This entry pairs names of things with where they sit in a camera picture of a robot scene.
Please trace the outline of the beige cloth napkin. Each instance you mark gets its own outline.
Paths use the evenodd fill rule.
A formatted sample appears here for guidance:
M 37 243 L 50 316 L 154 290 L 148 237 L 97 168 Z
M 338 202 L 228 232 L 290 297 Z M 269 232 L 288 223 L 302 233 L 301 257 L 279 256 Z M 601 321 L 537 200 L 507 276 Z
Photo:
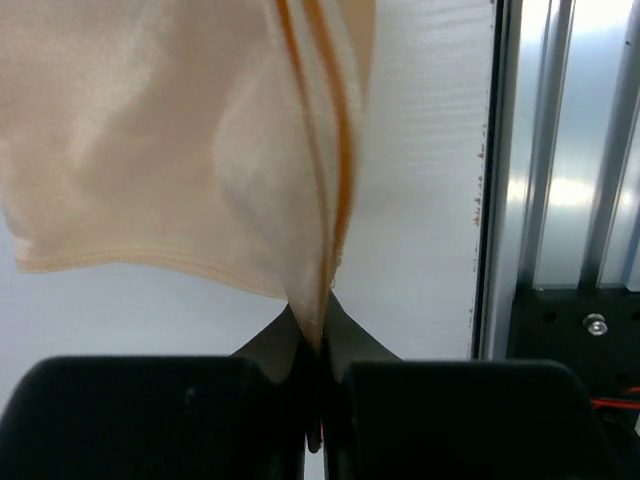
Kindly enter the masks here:
M 5 1 L 17 267 L 114 262 L 284 298 L 321 345 L 353 209 L 372 1 Z

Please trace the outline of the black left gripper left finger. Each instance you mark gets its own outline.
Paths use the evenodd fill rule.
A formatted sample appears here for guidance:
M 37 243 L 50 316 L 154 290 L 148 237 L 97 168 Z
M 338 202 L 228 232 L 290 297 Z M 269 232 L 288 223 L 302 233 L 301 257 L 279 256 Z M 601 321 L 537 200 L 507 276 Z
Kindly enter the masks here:
M 56 356 L 1 416 L 5 479 L 300 479 L 313 359 L 290 309 L 229 356 Z

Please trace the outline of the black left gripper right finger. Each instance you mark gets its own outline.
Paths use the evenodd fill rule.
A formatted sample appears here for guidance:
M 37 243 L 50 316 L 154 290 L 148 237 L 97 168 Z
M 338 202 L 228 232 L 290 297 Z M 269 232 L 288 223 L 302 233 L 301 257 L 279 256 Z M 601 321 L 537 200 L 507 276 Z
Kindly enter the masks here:
M 404 361 L 328 303 L 329 479 L 616 479 L 577 377 L 548 361 Z

